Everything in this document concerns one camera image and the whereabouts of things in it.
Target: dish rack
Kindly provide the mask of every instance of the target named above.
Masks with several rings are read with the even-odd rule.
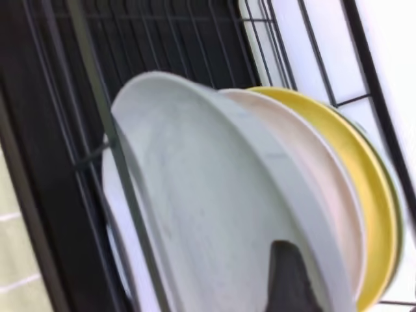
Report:
[[[342,0],[367,92],[337,103],[303,0],[313,52],[334,107],[371,98],[416,220],[416,197],[354,0]],[[243,18],[239,5],[246,5]],[[5,0],[0,25],[0,139],[40,268],[57,311],[132,311],[106,232],[109,206],[101,187],[101,154],[111,148],[127,202],[138,210],[110,105],[132,76],[150,70],[213,88],[260,85],[246,26],[270,72],[256,28],[273,34],[282,85],[296,79],[271,0]],[[108,138],[103,143],[104,134]],[[138,236],[162,311],[169,311],[140,215]]]

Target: wire rack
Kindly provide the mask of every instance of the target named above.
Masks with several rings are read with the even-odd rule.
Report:
[[[21,153],[26,158],[36,159],[27,161],[27,175],[31,176],[34,192],[40,194],[38,213],[42,215],[49,235],[48,244],[54,253],[67,304],[74,311],[132,309],[122,290],[105,232],[105,224],[111,218],[101,186],[100,168],[101,154],[111,148],[159,303],[163,311],[169,311],[111,118],[110,106],[126,81],[134,75],[151,70],[174,72],[213,88],[260,85],[258,64],[254,61],[246,36],[247,25],[251,25],[254,31],[269,83],[272,84],[272,79],[265,60],[264,42],[258,35],[260,27],[267,27],[272,33],[269,43],[276,54],[281,84],[296,89],[296,79],[280,34],[279,21],[273,14],[272,1],[258,1],[263,11],[267,12],[263,18],[253,18],[248,1],[240,2],[241,5],[246,5],[250,18],[242,18],[239,2],[232,0],[16,2],[21,3],[10,4],[10,11],[21,16],[19,26],[26,30],[26,44],[32,47],[30,64],[36,67],[33,77],[42,81],[33,83],[33,80],[28,79],[30,91],[27,96],[32,94],[40,101],[39,93],[46,95],[42,98],[42,105],[27,108],[23,115],[21,109],[16,108],[16,102],[22,103],[21,107],[27,107],[30,99],[18,94],[19,91],[12,86],[13,79],[3,77],[2,92],[9,105],[5,113],[7,111],[10,119],[16,120],[14,132],[26,145],[21,147]],[[359,12],[354,1],[342,2],[367,91],[338,103],[305,3],[298,0],[328,99],[334,107],[363,98],[372,99],[382,124],[386,145],[416,220],[415,195],[378,82]],[[11,51],[17,53],[16,47]],[[17,65],[8,66],[5,73],[16,70]],[[107,143],[103,143],[104,134],[109,139]],[[34,147],[33,141],[42,149]],[[16,163],[13,160],[9,162],[13,169]],[[56,183],[53,188],[50,187],[52,181]],[[55,209],[57,205],[60,207],[59,214]],[[84,224],[79,225],[80,219],[84,220]],[[85,255],[92,260],[85,263]],[[86,272],[97,281],[94,283],[87,279]],[[48,289],[53,294],[52,286]],[[89,294],[86,300],[83,292],[88,293],[91,289],[96,293]]]

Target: tile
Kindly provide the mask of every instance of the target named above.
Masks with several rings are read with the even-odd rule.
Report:
[[[2,312],[53,312],[41,279],[0,293]]]
[[[5,157],[0,153],[0,216],[15,213],[19,210],[19,204],[10,180]]]
[[[38,272],[22,217],[0,222],[0,287]]]

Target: dish drying rack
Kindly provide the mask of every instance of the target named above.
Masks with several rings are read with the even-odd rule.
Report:
[[[260,85],[246,25],[253,29],[270,84],[259,25],[273,34],[269,44],[283,86],[296,90],[272,1],[258,0],[263,18],[252,17],[248,0],[3,2],[0,138],[53,305],[57,311],[132,309],[105,229],[109,206],[100,167],[101,154],[111,148],[158,300],[162,311],[169,311],[110,105],[128,79],[150,70],[174,72],[213,88]],[[350,29],[347,40],[354,43],[367,91],[338,103],[304,0],[298,0],[325,90],[334,107],[372,99],[416,220],[416,197],[357,5],[341,2]],[[239,5],[246,5],[250,18],[241,17]],[[108,142],[103,144],[104,134]]]

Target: metal wire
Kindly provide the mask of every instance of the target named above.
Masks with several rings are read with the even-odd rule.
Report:
[[[319,51],[318,42],[317,42],[317,39],[315,38],[315,33],[313,32],[312,24],[309,19],[309,14],[307,13],[304,0],[298,0],[298,3],[299,3],[300,12],[302,13],[302,18],[304,19],[304,23],[306,26],[307,35],[309,37],[309,40],[312,45],[313,53],[315,54],[315,58],[317,60],[320,75],[322,77],[322,80],[324,81],[326,93],[328,94],[328,98],[330,99],[331,105],[336,106],[337,102],[335,99],[335,95],[333,94],[330,79],[328,77],[328,73],[326,72],[326,68],[325,68],[324,61],[322,59],[322,55],[320,54],[320,51]]]
[[[51,12],[51,10],[52,10],[51,3],[48,0],[44,0],[43,4],[44,4],[44,7],[47,10],[47,12]],[[30,6],[28,5],[27,0],[25,0],[23,2],[23,5],[25,7],[25,11],[26,11],[26,14],[27,14],[27,17],[28,17],[28,21],[29,21],[29,24],[31,26],[32,35],[33,35],[34,38],[37,38],[37,40],[35,40],[36,49],[38,50],[38,56],[40,58],[40,63],[42,65],[42,69],[45,73],[45,81],[48,85],[48,89],[49,89],[50,96],[51,96],[51,99],[52,99],[53,110],[54,110],[55,116],[57,117],[57,119],[59,121],[60,131],[61,131],[62,137],[65,141],[65,145],[66,145],[68,155],[70,157],[70,161],[75,165],[75,162],[76,162],[76,159],[77,159],[79,153],[77,152],[77,148],[75,147],[73,137],[70,135],[71,131],[70,131],[70,127],[69,127],[68,117],[66,116],[66,114],[64,112],[62,99],[60,98],[60,93],[58,91],[57,84],[54,80],[51,79],[52,69],[51,69],[50,61],[47,57],[47,53],[46,53],[45,47],[42,43],[42,40],[39,39],[39,34],[38,34],[37,29],[36,29],[36,25],[34,24],[33,19],[31,18]],[[57,29],[58,29],[57,26],[53,25],[53,24],[50,24],[50,27],[53,29],[52,36],[56,38]],[[71,97],[73,97],[73,100],[74,100],[75,96],[74,96],[74,94],[72,94],[72,92],[73,92],[73,90],[70,89]],[[93,207],[91,195],[87,191],[87,188],[85,188],[85,185],[86,185],[85,178],[81,174],[76,174],[75,177],[76,177],[77,184],[78,184],[78,187],[79,187],[79,192],[81,193],[81,197],[84,201],[85,206],[86,207]],[[87,209],[87,215],[88,215],[91,223],[94,225],[92,227],[93,232],[94,232],[94,238],[97,242],[98,252],[99,252],[99,256],[101,258],[101,264],[105,268],[104,269],[105,278],[106,278],[106,280],[108,281],[108,283],[110,285],[109,290],[110,290],[110,295],[112,297],[112,302],[114,304],[114,308],[116,309],[117,312],[127,311],[127,308],[126,308],[125,304],[120,300],[120,292],[116,288],[116,282],[115,282],[115,276],[116,276],[115,274],[116,273],[113,270],[111,270],[111,268],[108,265],[108,261],[106,259],[107,253],[105,252],[105,250],[103,248],[103,244],[102,244],[102,240],[101,240],[102,235],[99,233],[99,226],[97,226],[97,224],[98,224],[97,213],[93,209]]]

